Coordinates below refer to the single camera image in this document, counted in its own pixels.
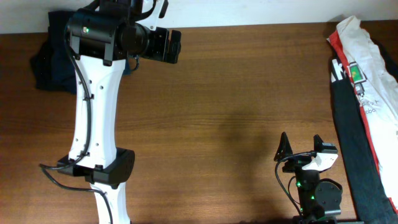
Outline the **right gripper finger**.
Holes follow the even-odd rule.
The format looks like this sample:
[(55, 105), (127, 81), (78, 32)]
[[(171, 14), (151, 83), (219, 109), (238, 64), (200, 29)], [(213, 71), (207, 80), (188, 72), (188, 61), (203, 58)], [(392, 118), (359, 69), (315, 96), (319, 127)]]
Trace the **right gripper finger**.
[(274, 156), (274, 161), (279, 162), (286, 157), (289, 157), (293, 154), (292, 148), (287, 137), (287, 133), (283, 132), (280, 137), (279, 146), (277, 148), (276, 154)]
[(323, 148), (324, 148), (323, 140), (318, 134), (314, 135), (313, 143), (314, 143), (314, 151), (316, 151), (316, 152), (322, 152), (323, 151)]

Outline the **navy blue shorts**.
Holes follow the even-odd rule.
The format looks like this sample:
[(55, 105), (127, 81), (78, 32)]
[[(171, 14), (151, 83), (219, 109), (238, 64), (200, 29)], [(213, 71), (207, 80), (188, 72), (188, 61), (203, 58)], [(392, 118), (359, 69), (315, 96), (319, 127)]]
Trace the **navy blue shorts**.
[(47, 91), (65, 91), (76, 94), (75, 69), (64, 44), (65, 27), (74, 11), (49, 12), (48, 39), (52, 53), (49, 55), (49, 71), (44, 76), (42, 88)]

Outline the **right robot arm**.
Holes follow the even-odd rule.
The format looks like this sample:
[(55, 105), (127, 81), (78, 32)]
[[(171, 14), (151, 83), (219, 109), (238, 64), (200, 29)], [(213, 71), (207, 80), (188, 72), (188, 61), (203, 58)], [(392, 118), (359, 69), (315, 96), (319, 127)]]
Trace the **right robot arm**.
[(274, 174), (278, 184), (298, 212), (293, 223), (337, 223), (341, 214), (343, 187), (320, 174), (332, 167), (338, 150), (332, 143), (313, 137), (313, 150), (293, 153), (287, 133), (280, 136), (274, 156)]

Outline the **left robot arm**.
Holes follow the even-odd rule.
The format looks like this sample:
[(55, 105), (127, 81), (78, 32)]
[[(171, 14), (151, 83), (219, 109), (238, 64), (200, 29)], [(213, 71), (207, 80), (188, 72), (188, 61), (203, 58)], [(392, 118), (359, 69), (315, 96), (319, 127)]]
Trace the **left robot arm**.
[(83, 177), (96, 197), (100, 223), (129, 223), (126, 182), (135, 160), (116, 146), (119, 86), (130, 58), (175, 64), (181, 33), (157, 25), (168, 1), (94, 1), (67, 24), (65, 43), (76, 75), (76, 121), (57, 172)]

